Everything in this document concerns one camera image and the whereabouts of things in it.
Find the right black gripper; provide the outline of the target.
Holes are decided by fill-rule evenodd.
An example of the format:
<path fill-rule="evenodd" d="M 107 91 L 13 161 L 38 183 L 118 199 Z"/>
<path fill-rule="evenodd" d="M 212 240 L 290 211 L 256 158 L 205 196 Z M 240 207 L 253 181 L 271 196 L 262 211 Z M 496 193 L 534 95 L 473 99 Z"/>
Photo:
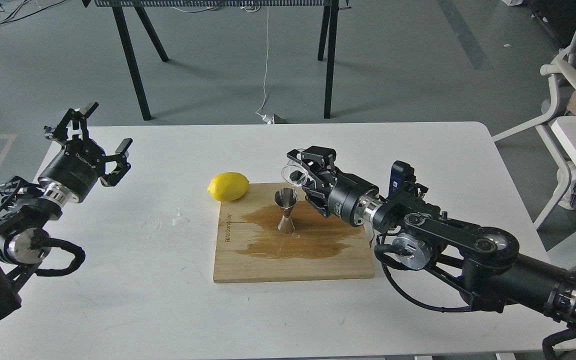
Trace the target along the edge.
<path fill-rule="evenodd" d="M 352 227 L 370 223 L 380 206 L 378 187 L 352 173 L 336 168 L 336 151 L 323 146 L 293 149 L 286 153 L 288 159 L 297 160 L 301 154 L 306 173 L 295 170 L 290 173 L 291 182 L 301 187 L 305 200 L 320 215 L 334 215 Z"/>

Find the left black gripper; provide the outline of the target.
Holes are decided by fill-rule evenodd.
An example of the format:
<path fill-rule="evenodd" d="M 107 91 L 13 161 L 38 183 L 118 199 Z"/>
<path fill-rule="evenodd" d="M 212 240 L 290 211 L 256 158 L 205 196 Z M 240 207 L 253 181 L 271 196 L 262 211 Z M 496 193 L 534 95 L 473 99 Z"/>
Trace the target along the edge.
<path fill-rule="evenodd" d="M 57 142 L 62 150 L 39 174 L 39 184 L 59 183 L 73 194 L 74 203 L 86 199 L 98 178 L 103 187 L 115 187 L 131 170 L 128 162 L 128 148 L 133 143 L 131 137 L 123 139 L 114 154 L 108 156 L 94 140 L 89 140 L 87 120 L 98 107 L 98 102 L 92 102 L 80 109 L 68 109 L 56 126 L 44 126 L 44 137 Z M 74 131 L 80 130 L 80 135 L 69 138 L 68 125 Z M 104 174 L 105 163 L 112 162 L 115 162 L 115 168 Z"/>

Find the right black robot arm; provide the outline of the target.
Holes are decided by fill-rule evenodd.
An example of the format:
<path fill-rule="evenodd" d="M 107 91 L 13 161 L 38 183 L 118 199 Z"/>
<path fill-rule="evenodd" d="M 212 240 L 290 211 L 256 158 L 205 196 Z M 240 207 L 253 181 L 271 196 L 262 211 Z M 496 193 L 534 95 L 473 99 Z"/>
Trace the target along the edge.
<path fill-rule="evenodd" d="M 388 196 L 373 183 L 335 166 L 336 151 L 322 146 L 287 153 L 283 177 L 302 188 L 306 201 L 323 217 L 334 215 L 352 227 L 374 230 L 374 255 L 388 282 L 407 301 L 442 313 L 498 312 L 522 305 L 566 330 L 542 340 L 542 353 L 557 359 L 554 346 L 576 338 L 576 271 L 520 253 L 514 235 L 449 218 L 427 203 L 427 187 L 406 162 L 391 166 Z M 466 306 L 437 307 L 407 294 L 391 270 L 426 271 L 456 289 Z"/>

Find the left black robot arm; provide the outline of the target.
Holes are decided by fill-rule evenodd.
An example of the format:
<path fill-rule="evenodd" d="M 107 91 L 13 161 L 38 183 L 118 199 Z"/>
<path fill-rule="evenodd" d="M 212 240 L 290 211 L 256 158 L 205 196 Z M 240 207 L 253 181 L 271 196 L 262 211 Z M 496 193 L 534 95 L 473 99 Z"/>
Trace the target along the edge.
<path fill-rule="evenodd" d="M 46 223 L 57 221 L 66 203 L 83 202 L 97 182 L 116 186 L 131 168 L 130 137 L 107 155 L 89 136 L 87 120 L 97 107 L 69 109 L 58 125 L 45 127 L 61 150 L 37 183 L 14 176 L 0 184 L 0 320 L 21 307 L 19 290 L 31 276 L 66 276 L 86 258 L 80 246 L 51 237 Z"/>

